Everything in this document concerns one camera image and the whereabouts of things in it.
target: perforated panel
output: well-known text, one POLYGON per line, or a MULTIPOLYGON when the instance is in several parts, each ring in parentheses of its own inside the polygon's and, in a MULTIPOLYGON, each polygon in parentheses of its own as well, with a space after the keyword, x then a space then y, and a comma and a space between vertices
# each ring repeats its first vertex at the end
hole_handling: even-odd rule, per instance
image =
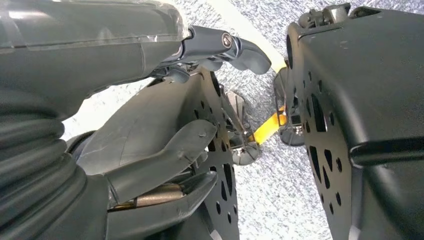
POLYGON ((347 239, 352 222, 352 167, 346 141, 326 82, 312 70, 304 75, 300 108, 307 154, 333 238, 347 239))
POLYGON ((203 91, 198 91, 196 98, 193 97, 195 94, 190 94, 192 97, 188 101, 193 106, 192 116, 194 119, 214 123, 218 130, 207 147, 207 159, 200 163, 198 168, 194 168, 194 172, 196 175, 207 171, 217 173, 218 181, 204 200, 211 223, 210 231, 215 230, 222 239, 237 240, 239 239, 237 191, 233 157, 226 130, 227 119, 222 112, 217 79, 208 71, 202 71, 201 74, 203 79, 199 82, 199 87, 201 86, 203 91))

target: yellow strap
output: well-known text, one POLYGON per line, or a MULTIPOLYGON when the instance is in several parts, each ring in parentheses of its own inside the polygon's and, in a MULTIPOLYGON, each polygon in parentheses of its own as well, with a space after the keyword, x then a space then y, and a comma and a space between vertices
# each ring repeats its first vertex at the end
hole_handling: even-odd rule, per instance
MULTIPOLYGON (((280 115, 279 121, 281 125, 286 124, 286 116, 280 115)), ((275 132, 279 129, 279 122, 277 113, 274 113, 266 122, 264 122, 253 134, 254 138, 249 137, 249 141, 256 141, 259 145, 263 144, 268 140, 275 132)))

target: white tape line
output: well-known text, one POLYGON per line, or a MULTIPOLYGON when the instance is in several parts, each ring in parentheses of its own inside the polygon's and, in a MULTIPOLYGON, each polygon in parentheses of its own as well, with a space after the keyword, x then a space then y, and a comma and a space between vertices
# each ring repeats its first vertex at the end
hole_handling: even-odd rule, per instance
POLYGON ((283 56, 279 54, 262 33, 260 33, 233 4, 228 0, 207 0, 207 3, 222 16, 228 25, 240 34, 240 37, 258 45, 260 49, 265 52, 272 62, 271 68, 276 73, 278 73, 280 69, 286 67, 283 56))

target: screw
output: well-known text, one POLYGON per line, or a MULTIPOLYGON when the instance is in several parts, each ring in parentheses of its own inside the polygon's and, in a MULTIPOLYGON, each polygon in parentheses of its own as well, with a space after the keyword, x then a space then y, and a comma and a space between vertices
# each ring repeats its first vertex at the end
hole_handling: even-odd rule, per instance
POLYGON ((222 45, 224 45, 227 49, 231 48, 233 45, 233 38, 228 32, 224 32, 224 34, 222 34, 222 45))

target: translucent plastic cover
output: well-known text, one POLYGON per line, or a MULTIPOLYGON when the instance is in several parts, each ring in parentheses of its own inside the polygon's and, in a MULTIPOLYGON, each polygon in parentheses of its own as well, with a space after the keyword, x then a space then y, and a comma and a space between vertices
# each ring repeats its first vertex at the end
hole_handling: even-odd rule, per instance
POLYGON ((180 12, 159 0, 5 0, 0 2, 1 52, 182 41, 180 12))

